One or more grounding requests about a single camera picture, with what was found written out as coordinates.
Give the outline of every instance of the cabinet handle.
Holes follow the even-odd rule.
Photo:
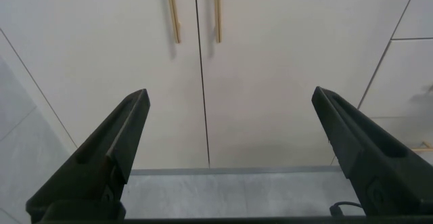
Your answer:
[[[221,0],[214,0],[215,2],[215,37],[216,42],[221,42]]]
[[[180,35],[180,23],[177,18],[177,8],[176,8],[176,0],[168,0],[170,4],[170,13],[171,13],[171,21],[173,23],[173,32],[175,34],[175,43],[179,44],[181,42]]]

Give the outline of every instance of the white cabinet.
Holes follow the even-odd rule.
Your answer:
[[[411,0],[393,39],[433,38],[433,0]]]
[[[147,88],[135,169],[329,165],[314,88],[357,106],[409,0],[221,0],[221,43],[175,1],[180,44],[168,0],[0,0],[0,28],[76,145]]]
[[[329,165],[319,85],[358,106],[409,0],[197,0],[211,167]]]
[[[151,110],[136,169],[208,167],[195,0],[0,0],[0,27],[76,145],[129,93]]]

